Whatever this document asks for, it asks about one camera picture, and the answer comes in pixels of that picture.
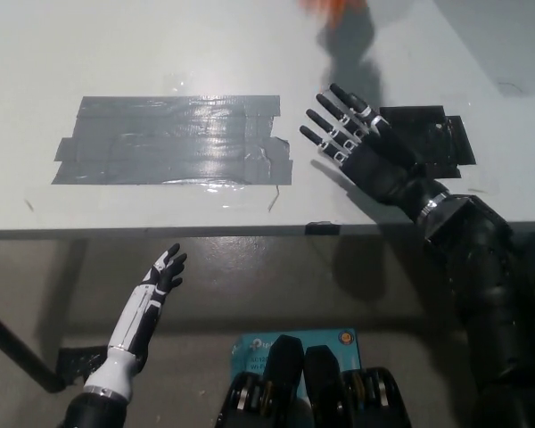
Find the tape strip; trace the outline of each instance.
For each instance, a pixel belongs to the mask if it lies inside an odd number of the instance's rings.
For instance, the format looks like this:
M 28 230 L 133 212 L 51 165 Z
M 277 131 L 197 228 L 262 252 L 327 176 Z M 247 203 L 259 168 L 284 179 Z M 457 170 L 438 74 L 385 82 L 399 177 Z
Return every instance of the tape strip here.
M 56 185 L 290 185 L 279 96 L 85 97 Z

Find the robotic hand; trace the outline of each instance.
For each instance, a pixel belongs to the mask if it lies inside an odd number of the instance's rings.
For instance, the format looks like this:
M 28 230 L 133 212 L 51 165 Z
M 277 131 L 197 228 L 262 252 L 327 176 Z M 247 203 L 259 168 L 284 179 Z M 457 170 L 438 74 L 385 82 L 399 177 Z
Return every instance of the robotic hand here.
M 133 377 L 143 370 L 149 341 L 169 292 L 181 285 L 186 254 L 175 244 L 154 262 L 133 290 L 113 331 L 107 359 L 68 406 L 63 428 L 120 428 L 132 398 Z
M 480 392 L 473 427 L 535 428 L 535 298 L 508 224 L 478 197 L 427 178 L 420 156 L 380 114 L 330 90 L 337 101 L 317 100 L 336 126 L 307 111 L 328 138 L 300 131 L 363 192 L 403 210 L 446 269 Z

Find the concrete floor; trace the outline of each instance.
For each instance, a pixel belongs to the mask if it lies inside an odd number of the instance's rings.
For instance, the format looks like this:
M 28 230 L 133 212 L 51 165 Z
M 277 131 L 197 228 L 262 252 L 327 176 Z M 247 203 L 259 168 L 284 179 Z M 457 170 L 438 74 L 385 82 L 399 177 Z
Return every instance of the concrete floor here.
M 466 425 L 475 391 L 465 343 L 449 294 L 410 238 L 178 241 L 189 255 L 185 283 L 136 378 L 127 427 L 213 426 L 239 333 L 322 326 L 357 327 L 363 365 L 394 373 L 415 427 Z M 106 343 L 171 242 L 0 242 L 0 317 L 52 363 L 60 346 Z M 48 395 L 0 353 L 0 427 L 53 427 L 78 392 Z

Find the table surface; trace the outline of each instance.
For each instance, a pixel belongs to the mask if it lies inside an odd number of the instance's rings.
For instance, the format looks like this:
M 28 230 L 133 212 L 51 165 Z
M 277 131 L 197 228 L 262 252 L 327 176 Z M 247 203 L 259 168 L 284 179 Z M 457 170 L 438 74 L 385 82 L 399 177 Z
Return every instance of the table surface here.
M 371 0 L 333 31 L 293 0 L 0 2 L 0 237 L 371 233 L 404 221 L 298 132 L 336 80 L 442 104 L 478 165 L 442 180 L 535 230 L 535 0 Z M 83 96 L 280 95 L 292 185 L 51 185 Z

